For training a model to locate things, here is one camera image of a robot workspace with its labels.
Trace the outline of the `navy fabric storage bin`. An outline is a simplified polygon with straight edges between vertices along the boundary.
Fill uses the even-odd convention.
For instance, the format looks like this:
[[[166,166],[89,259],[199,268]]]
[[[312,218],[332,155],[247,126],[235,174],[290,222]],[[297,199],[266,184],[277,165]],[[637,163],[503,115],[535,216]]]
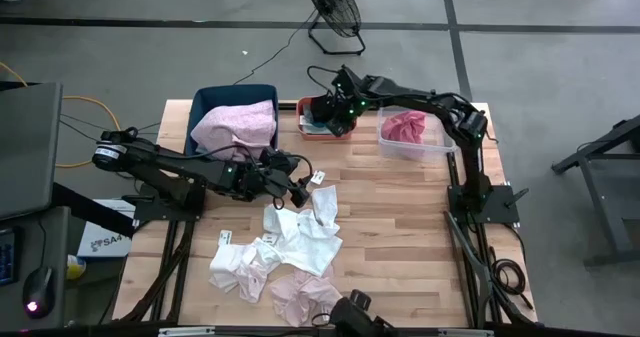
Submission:
[[[187,123],[185,153],[187,155],[203,154],[196,152],[196,143],[190,137],[190,132],[204,115],[213,108],[219,106],[250,105],[265,100],[272,102],[275,111],[275,121],[277,124],[276,133],[269,147],[276,148],[279,112],[276,88],[269,84],[227,85],[202,88],[196,92]]]

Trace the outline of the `gray monitor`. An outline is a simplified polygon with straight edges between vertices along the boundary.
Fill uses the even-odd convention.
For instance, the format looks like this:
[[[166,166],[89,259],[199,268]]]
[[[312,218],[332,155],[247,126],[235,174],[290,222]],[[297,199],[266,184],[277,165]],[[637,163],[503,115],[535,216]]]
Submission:
[[[51,203],[62,86],[0,92],[0,220]]]

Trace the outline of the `clear plastic bin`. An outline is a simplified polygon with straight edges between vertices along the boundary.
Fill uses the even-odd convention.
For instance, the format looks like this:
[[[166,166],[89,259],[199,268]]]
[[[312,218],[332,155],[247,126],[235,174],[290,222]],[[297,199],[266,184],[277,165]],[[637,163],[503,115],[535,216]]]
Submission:
[[[396,114],[410,110],[426,113],[426,129],[422,134],[422,144],[402,143],[385,140],[381,137],[381,127],[384,121]],[[446,109],[438,103],[427,102],[424,98],[393,97],[379,103],[378,142],[380,153],[387,158],[406,159],[414,161],[428,161],[455,152],[457,146],[446,133],[441,121],[445,117]]]

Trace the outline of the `black computer mouse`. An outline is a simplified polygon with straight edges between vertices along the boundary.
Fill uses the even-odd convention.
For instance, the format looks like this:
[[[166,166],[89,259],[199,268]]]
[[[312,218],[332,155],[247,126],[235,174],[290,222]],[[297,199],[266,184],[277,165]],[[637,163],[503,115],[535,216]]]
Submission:
[[[51,267],[39,267],[24,281],[22,304],[31,319],[46,317],[55,305],[54,271]]]

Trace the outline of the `orange plastic bin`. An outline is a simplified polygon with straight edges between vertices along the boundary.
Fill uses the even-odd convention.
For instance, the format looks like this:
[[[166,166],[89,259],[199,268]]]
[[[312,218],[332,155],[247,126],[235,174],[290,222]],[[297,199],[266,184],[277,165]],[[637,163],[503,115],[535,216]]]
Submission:
[[[325,96],[326,97],[326,101],[329,98],[335,97],[329,94],[325,94],[325,95],[320,95],[320,96]],[[301,128],[300,128],[300,121],[299,118],[304,115],[306,116],[308,119],[311,119],[311,112],[320,112],[325,114],[328,117],[328,109],[326,107],[326,109],[324,111],[312,111],[310,108],[310,102],[311,99],[314,97],[304,97],[301,100],[298,101],[297,105],[296,105],[296,115],[298,118],[298,130],[301,133],[302,137],[305,140],[312,140],[312,141],[329,141],[329,140],[347,140],[351,137],[351,133],[352,131],[355,129],[353,129],[350,133],[342,136],[342,137],[335,137],[331,132],[328,135],[308,135],[302,132]]]

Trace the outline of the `gray desk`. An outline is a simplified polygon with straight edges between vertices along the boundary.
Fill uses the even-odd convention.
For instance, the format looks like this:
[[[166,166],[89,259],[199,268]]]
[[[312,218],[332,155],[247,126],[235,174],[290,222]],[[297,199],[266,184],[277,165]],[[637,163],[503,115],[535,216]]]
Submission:
[[[64,324],[67,232],[70,211],[66,207],[0,220],[0,230],[17,232],[17,279],[0,286],[0,332],[61,327]],[[55,305],[44,318],[29,318],[22,304],[27,276],[39,267],[54,271]]]

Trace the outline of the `black keyboard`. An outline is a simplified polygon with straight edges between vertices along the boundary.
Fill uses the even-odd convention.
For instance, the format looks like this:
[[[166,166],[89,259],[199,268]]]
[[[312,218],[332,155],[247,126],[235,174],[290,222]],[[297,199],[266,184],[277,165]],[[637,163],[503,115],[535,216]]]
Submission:
[[[0,230],[0,286],[17,279],[17,232],[15,228]]]

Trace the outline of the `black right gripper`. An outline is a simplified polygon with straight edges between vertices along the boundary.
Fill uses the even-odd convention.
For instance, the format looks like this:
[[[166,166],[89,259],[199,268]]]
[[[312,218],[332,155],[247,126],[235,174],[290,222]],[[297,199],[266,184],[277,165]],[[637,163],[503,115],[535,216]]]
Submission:
[[[357,115],[350,99],[332,97],[326,101],[325,96],[311,99],[312,111],[328,109],[328,117],[320,112],[311,112],[313,125],[326,125],[335,137],[342,137],[350,133],[356,126]]]

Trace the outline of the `black floor fan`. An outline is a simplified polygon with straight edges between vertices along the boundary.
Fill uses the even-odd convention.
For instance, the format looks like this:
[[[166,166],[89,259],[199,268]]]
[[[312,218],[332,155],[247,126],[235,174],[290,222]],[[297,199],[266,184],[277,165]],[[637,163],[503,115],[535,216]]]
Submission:
[[[355,0],[311,0],[317,12],[316,17],[307,29],[308,37],[321,49],[325,55],[357,55],[360,56],[366,45],[360,35],[361,15]],[[329,51],[314,36],[314,30],[323,19],[327,25],[340,37],[356,38],[361,47],[355,51]]]

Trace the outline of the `white cardboard box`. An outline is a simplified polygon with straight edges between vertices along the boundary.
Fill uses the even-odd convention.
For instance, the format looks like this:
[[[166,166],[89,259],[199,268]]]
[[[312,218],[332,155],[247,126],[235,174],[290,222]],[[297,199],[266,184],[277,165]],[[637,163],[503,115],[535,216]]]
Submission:
[[[135,207],[121,199],[95,199],[95,202],[129,219],[134,217]],[[87,222],[76,255],[83,259],[125,257],[131,244],[129,237]]]

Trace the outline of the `pale pink garment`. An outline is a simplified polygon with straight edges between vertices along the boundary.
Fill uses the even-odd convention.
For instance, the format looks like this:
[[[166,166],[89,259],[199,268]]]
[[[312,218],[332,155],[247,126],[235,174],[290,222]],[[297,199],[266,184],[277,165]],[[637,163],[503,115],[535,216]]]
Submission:
[[[330,313],[342,294],[332,284],[333,268],[322,276],[295,269],[269,285],[277,316],[293,327],[308,324],[314,314]]]

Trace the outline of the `white sock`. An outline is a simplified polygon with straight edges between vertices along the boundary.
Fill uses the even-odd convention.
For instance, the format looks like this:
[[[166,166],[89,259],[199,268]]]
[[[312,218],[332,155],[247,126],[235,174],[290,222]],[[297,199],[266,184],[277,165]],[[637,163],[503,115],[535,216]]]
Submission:
[[[316,223],[326,230],[339,229],[335,219],[338,214],[337,190],[334,185],[316,188],[312,192],[312,206]]]

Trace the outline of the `hot pink cloth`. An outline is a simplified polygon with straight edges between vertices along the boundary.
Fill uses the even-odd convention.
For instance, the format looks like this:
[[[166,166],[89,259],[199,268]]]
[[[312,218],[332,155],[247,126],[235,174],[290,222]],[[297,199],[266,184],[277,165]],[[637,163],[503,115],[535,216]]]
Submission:
[[[410,110],[387,118],[381,127],[381,137],[402,143],[422,144],[426,129],[426,113]]]

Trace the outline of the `sage green sock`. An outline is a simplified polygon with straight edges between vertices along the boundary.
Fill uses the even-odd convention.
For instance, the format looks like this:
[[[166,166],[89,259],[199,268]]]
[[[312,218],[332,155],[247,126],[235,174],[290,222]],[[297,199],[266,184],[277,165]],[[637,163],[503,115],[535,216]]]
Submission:
[[[313,122],[306,116],[302,115],[299,118],[300,128],[303,133],[308,135],[328,135],[330,131],[326,125],[322,122]]]

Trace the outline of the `black desk support bar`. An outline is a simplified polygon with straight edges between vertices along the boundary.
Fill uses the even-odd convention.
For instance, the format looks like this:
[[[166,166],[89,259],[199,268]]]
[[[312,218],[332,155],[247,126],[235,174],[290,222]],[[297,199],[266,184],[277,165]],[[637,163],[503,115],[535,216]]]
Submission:
[[[131,218],[58,183],[53,183],[51,206],[68,207],[73,216],[124,237],[131,238],[136,231]]]

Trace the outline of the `black table frame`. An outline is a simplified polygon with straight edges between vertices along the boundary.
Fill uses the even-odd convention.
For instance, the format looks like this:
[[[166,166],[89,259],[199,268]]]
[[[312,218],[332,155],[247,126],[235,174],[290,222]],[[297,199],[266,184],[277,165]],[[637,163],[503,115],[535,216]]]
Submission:
[[[339,237],[332,282],[343,294],[367,293],[370,310],[402,327],[466,327],[464,280],[458,271],[444,213],[450,173],[442,155],[423,161],[385,157],[378,116],[362,115],[346,140],[306,140],[295,105],[281,104],[279,146],[304,156],[298,172],[324,173],[337,190]],[[209,265],[222,231],[238,244],[263,234],[261,201],[243,203],[209,194],[196,223],[177,322],[253,326],[270,333],[285,327],[264,292],[256,303],[209,281]]]

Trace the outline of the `white garment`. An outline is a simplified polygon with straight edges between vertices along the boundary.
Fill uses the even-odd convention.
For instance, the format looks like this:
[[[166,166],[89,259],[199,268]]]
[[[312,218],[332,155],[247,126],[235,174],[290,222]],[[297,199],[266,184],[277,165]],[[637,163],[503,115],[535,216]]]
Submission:
[[[221,233],[209,265],[209,282],[225,293],[238,287],[242,300],[257,303],[269,274],[281,264],[281,255],[259,237],[250,244],[232,244],[230,237],[230,231]]]

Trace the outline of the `pink woven shirt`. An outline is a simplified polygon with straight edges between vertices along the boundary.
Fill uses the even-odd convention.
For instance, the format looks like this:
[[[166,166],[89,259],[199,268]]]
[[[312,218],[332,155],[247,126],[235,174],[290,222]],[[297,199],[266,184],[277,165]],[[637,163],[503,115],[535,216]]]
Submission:
[[[258,158],[276,133],[270,100],[250,105],[219,106],[210,110],[190,132],[197,153],[213,151],[210,158],[244,161]]]

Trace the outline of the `black desk frame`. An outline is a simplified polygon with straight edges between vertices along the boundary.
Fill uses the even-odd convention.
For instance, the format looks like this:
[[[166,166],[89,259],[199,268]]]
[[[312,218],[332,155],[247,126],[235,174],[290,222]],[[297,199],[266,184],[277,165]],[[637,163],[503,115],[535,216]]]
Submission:
[[[552,165],[560,175],[581,170],[610,251],[584,260],[600,267],[640,261],[625,223],[640,222],[640,114],[615,124],[602,137],[580,144],[576,151]]]

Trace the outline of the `white shirt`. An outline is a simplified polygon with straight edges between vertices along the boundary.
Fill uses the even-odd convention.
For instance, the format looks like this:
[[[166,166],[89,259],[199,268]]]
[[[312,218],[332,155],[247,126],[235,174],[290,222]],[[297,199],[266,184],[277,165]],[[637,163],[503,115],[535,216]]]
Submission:
[[[269,205],[264,209],[263,228],[278,235],[274,248],[284,264],[322,276],[343,243],[337,236],[340,226],[335,222],[336,215],[333,207],[297,213]]]

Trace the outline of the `yellow cup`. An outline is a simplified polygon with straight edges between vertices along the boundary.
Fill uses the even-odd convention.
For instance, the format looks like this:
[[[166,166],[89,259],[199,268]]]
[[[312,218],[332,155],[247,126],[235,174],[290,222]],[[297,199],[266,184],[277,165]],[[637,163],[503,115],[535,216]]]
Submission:
[[[75,255],[67,256],[66,279],[77,280],[83,276],[87,268],[86,262]]]

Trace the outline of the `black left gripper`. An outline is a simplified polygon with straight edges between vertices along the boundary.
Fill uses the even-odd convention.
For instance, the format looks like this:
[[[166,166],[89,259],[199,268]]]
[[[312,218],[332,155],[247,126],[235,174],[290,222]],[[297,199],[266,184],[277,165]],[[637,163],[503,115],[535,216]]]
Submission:
[[[280,170],[251,170],[242,172],[235,187],[236,200],[251,202],[262,195],[282,198],[287,192],[291,193],[291,202],[297,208],[302,208],[308,201],[310,193],[305,189],[312,179],[312,175],[298,180],[298,186],[289,176]]]

